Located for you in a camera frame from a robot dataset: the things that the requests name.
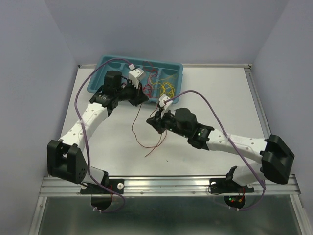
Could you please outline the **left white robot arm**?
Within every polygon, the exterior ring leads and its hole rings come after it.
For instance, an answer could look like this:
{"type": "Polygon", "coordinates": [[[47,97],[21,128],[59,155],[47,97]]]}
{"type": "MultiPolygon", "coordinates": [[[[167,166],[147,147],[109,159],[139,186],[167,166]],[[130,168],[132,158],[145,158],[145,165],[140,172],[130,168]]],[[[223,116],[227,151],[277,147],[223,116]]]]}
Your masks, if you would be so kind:
{"type": "Polygon", "coordinates": [[[86,110],[78,121],[59,140],[47,145],[47,169],[49,175],[80,184],[92,184],[98,193],[109,187],[108,173],[91,167],[90,157],[84,157],[88,140],[97,127],[110,116],[121,101],[133,106],[148,101],[142,90],[143,69],[129,71],[128,79],[122,84],[122,73],[116,70],[106,72],[103,85],[90,99],[86,110]]]}

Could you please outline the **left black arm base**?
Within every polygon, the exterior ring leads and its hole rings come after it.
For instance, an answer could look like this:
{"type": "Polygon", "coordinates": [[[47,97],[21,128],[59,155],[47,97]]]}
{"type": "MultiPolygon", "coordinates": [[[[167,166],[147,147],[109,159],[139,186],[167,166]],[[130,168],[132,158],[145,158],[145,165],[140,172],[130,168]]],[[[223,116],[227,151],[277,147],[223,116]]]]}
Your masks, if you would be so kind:
{"type": "Polygon", "coordinates": [[[86,175],[86,180],[81,182],[80,193],[90,195],[90,204],[95,212],[113,213],[124,208],[126,199],[123,196],[125,180],[110,178],[105,172],[98,184],[86,175]]]}

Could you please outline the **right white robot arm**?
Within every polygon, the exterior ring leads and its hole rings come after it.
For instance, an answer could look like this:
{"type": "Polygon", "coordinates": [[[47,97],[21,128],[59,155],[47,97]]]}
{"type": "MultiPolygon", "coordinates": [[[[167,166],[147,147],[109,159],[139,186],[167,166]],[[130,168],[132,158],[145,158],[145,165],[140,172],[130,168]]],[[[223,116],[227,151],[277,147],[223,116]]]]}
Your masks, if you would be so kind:
{"type": "Polygon", "coordinates": [[[219,129],[199,123],[196,115],[187,108],[179,108],[174,113],[159,110],[146,122],[159,134],[168,130],[187,138],[187,142],[196,149],[221,151],[252,160],[251,164],[234,166],[227,173],[225,185],[230,191],[259,180],[280,185],[289,181],[294,153],[277,135],[260,139],[224,134],[219,129]]]}

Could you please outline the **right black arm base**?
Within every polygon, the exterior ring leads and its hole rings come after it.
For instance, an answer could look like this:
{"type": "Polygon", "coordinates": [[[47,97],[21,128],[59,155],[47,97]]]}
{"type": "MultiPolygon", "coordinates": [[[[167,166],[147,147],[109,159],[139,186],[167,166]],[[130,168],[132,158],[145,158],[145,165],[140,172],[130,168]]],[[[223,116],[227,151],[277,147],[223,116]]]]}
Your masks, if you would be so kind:
{"type": "Polygon", "coordinates": [[[244,208],[246,194],[253,193],[254,187],[240,186],[226,178],[211,178],[209,179],[208,192],[212,195],[229,194],[224,196],[226,205],[239,211],[244,208]]]}

